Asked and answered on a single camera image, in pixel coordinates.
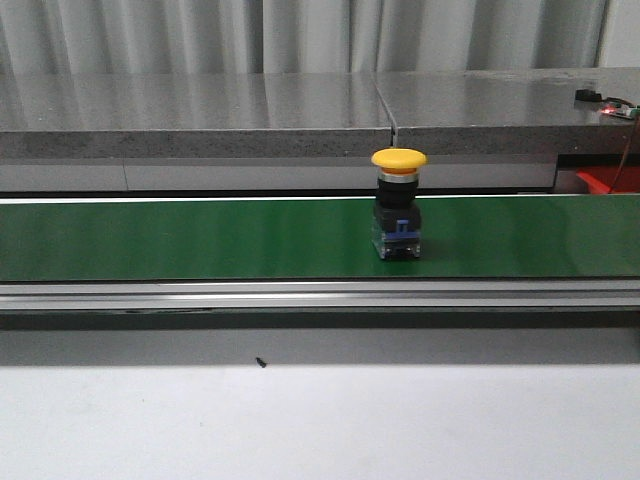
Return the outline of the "yellow mushroom push button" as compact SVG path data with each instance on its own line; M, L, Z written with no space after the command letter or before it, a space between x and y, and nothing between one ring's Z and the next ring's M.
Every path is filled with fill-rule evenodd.
M419 168L428 162L421 151L386 148L375 152L378 168L372 243L382 260L421 256L420 208L415 203Z

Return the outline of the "green conveyor belt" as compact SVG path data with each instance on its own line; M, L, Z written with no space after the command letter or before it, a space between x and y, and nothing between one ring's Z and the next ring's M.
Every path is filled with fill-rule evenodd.
M635 277L635 195L428 197L422 254L384 261L362 199L14 203L5 282Z

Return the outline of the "grey stone bench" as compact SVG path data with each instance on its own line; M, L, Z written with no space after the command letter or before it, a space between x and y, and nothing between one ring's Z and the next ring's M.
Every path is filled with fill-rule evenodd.
M4 195L358 194L371 155L413 148L428 193L575 192L628 120L635 68L312 74L43 74L1 79Z

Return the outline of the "red tray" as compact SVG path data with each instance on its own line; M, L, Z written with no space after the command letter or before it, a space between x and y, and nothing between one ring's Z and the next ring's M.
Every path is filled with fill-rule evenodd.
M583 180L590 194L638 193L639 167L624 167L617 181L617 167L597 166L580 169L577 176Z

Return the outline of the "small green circuit board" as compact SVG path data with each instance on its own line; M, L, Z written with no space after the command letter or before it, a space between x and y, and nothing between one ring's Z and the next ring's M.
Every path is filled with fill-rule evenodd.
M639 117L638 105L618 97L603 97L601 93L591 89L577 89L574 101L591 104L592 108L601 115L626 120L635 120Z

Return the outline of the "white curtain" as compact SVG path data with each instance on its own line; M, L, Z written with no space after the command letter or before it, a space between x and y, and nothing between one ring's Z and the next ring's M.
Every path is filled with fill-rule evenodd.
M5 74L631 67L635 1L5 1Z

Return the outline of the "aluminium conveyor frame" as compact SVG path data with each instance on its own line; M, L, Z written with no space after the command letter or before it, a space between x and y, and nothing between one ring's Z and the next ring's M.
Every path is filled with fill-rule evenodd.
M14 203L148 202L272 198L22 198ZM220 312L224 310L571 311L635 310L635 277L302 278L5 282L6 312Z

